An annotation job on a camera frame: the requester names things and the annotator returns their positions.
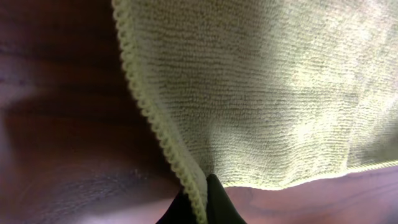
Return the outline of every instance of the microfiber towel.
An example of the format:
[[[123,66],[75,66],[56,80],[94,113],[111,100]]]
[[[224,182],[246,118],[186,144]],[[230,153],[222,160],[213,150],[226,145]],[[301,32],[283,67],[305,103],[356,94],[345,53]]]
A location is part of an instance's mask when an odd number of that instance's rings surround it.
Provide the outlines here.
[[[113,0],[123,69],[206,223],[206,176],[279,190],[398,163],[398,1]]]

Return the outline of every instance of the fabric texture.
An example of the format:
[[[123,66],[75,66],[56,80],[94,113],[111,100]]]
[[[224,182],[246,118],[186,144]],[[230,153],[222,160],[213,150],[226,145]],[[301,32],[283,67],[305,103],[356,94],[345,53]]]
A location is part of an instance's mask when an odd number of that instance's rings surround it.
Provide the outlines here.
[[[206,223],[206,176],[279,190],[398,163],[395,0],[113,0],[123,69]]]

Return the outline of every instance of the stitched hem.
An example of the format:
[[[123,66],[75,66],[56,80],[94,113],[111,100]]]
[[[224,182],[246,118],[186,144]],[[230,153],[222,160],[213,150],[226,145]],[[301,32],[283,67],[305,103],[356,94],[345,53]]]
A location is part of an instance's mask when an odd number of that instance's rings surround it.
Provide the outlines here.
[[[130,0],[112,0],[114,8],[113,17],[116,21],[118,30],[119,45],[121,48],[122,68],[126,73],[128,87],[132,96],[137,100],[137,105],[141,113],[147,117],[151,124],[151,129],[155,132],[160,146],[163,149],[166,160],[171,164],[175,175],[180,179],[184,186],[184,192],[188,195],[193,213],[197,218],[197,223],[207,223],[206,201],[200,196],[198,185],[194,181],[192,173],[182,159],[182,149],[177,141],[172,137],[171,130],[153,99],[148,97],[142,80],[142,72],[139,61],[136,58],[137,44],[134,39],[134,18],[131,9],[133,7]]]

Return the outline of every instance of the dark wood grain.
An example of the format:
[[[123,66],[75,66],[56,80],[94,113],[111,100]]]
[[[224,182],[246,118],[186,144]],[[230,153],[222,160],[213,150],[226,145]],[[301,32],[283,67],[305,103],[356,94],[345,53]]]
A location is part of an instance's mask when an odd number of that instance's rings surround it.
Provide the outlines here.
[[[0,1],[0,223],[154,223],[178,192],[109,1]],[[398,168],[227,189],[248,223],[398,223]]]

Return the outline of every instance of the black object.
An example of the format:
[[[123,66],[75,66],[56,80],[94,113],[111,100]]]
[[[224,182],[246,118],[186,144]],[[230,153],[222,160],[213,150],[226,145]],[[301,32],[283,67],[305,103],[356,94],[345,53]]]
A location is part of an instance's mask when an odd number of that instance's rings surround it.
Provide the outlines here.
[[[207,177],[207,219],[209,224],[246,224],[234,208],[217,176]],[[180,190],[157,224],[197,224],[188,197]]]

